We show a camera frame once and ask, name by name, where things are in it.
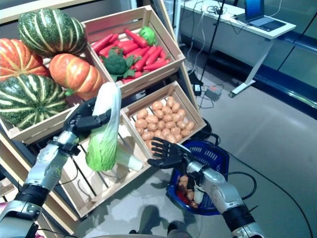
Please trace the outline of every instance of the floor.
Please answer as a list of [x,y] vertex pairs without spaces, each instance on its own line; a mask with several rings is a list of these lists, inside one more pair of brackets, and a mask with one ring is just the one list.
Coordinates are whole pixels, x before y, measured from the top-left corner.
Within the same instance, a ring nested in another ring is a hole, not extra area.
[[[204,55],[198,60],[198,76],[203,61]],[[213,132],[221,137],[220,146],[286,189],[305,211],[317,236],[316,121],[254,87],[229,98],[238,81],[215,68],[208,67],[203,82],[224,85],[214,107],[201,109]],[[204,99],[202,107],[210,106],[211,101]],[[229,171],[248,172],[256,178],[257,192],[245,202],[249,208],[258,205],[252,214],[267,238],[310,237],[299,209],[279,188],[233,158]],[[165,236],[168,223],[178,221],[194,238],[231,237],[221,216],[193,215],[173,205],[165,195],[170,174],[171,170],[145,172],[99,206],[81,223],[76,235],[91,238],[135,229]],[[232,175],[229,181],[242,196],[252,189],[243,176]]]

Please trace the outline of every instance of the green striped squash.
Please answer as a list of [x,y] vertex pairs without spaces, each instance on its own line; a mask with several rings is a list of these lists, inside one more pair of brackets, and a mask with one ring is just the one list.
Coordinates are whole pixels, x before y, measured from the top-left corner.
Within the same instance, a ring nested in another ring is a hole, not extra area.
[[20,74],[0,83],[0,116],[20,129],[65,109],[65,93],[48,77]]
[[87,39],[81,23],[59,9],[42,8],[19,17],[21,41],[44,57],[60,53],[81,54]]

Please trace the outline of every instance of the wooden crate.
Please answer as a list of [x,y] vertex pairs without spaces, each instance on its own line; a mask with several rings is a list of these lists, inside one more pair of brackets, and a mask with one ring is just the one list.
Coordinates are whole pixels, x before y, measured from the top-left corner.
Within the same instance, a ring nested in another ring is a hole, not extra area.
[[[143,168],[139,171],[134,171],[116,164],[108,172],[92,171],[85,160],[88,140],[81,143],[84,149],[80,148],[81,153],[74,157],[80,172],[75,180],[61,185],[80,217],[87,215],[150,167],[147,163],[148,157],[142,152],[141,144],[134,139],[133,131],[131,131],[131,127],[128,124],[129,122],[125,117],[121,117],[118,142],[143,162]],[[70,181],[75,177],[75,164],[71,159],[68,159],[63,168],[61,182]]]
[[[90,64],[93,64],[93,60],[91,58],[90,53],[88,52],[88,49],[85,50],[85,52],[81,55],[82,58],[84,58],[87,62]],[[51,59],[44,59],[44,64],[48,67]],[[97,70],[101,73],[101,68],[99,65],[95,66]],[[59,129],[63,127],[64,121],[68,113],[73,109],[73,107],[77,103],[81,103],[82,100],[73,95],[71,97],[66,97],[66,100],[68,102],[68,108],[67,110],[60,112],[48,119],[45,119],[33,126],[30,126],[24,130],[20,130],[19,128],[15,127],[14,125],[3,121],[0,118],[0,125],[3,127],[5,133],[9,137],[9,139],[21,141],[25,144],[31,144],[47,135],[50,135]]]
[[[136,92],[172,75],[179,69],[181,63],[185,60],[177,43],[174,42],[150,6],[99,17],[82,23],[85,25],[89,43],[98,41],[110,33],[120,34],[119,39],[124,40],[127,39],[126,34],[123,33],[124,29],[130,29],[132,32],[138,33],[143,26],[150,26],[156,32],[158,45],[162,46],[165,52],[170,55],[171,62],[166,66],[149,72],[127,84],[121,84],[119,87],[123,98],[135,94]],[[113,81],[90,44],[88,45],[88,50],[93,58],[94,64],[98,65],[99,68],[102,68],[102,73],[105,78],[109,81]]]
[[193,134],[201,130],[204,126],[206,126],[206,123],[204,122],[200,114],[197,112],[193,104],[190,102],[190,100],[187,98],[186,94],[179,86],[179,84],[176,81],[171,84],[168,84],[167,86],[155,91],[154,93],[122,109],[124,112],[123,116],[126,117],[127,120],[129,120],[128,126],[133,131],[133,137],[140,144],[142,144],[142,150],[147,155],[147,157],[153,157],[153,155],[135,129],[134,123],[136,121],[136,115],[139,112],[139,110],[143,108],[147,109],[150,115],[153,115],[153,111],[150,108],[152,103],[155,101],[161,101],[165,105],[168,96],[173,96],[175,101],[180,103],[180,108],[185,110],[186,117],[184,121],[187,122],[191,120],[195,123],[195,126],[191,131],[191,134],[187,137],[184,137],[179,143],[184,142],[185,140],[190,138],[190,136],[192,136]]

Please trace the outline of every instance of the desk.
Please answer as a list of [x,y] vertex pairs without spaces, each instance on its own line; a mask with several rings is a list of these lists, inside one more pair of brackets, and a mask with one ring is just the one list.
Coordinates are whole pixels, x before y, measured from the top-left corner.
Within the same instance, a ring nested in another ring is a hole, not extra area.
[[[185,3],[184,16],[189,15],[193,11],[195,4],[195,0],[187,1]],[[220,4],[221,1],[217,2],[214,0],[205,0],[196,5],[194,10],[194,39],[201,42],[203,41],[202,34],[199,32],[200,27],[198,27],[197,24],[201,15],[204,13],[203,29],[206,35],[206,43],[210,44],[211,36],[214,31],[214,24],[218,19],[218,15],[208,13],[207,8],[208,6],[220,7]],[[243,8],[229,4],[224,5],[224,14],[220,18],[220,25],[213,44],[213,48],[216,50],[219,50],[253,67],[245,82],[230,92],[230,97],[234,97],[255,82],[253,77],[272,48],[275,39],[296,27],[296,25],[281,21],[286,24],[278,29],[267,32],[256,27],[246,25],[233,18],[234,15],[243,14],[244,12]],[[190,37],[192,26],[192,17],[184,18],[182,20],[181,32]]]

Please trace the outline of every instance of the blue basket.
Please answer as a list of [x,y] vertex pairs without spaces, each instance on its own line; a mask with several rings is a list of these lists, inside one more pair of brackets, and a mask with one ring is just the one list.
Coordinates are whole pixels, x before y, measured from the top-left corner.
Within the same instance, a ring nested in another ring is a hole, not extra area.
[[[187,140],[183,145],[188,148],[195,156],[195,160],[203,165],[207,165],[221,174],[228,173],[229,155],[226,151],[222,150],[211,144],[208,141]],[[174,170],[171,180],[167,187],[167,197],[178,207],[187,211],[204,216],[217,215],[219,212],[211,202],[210,197],[205,193],[202,202],[198,208],[192,208],[182,202],[176,195],[179,177],[182,174],[178,170]]]

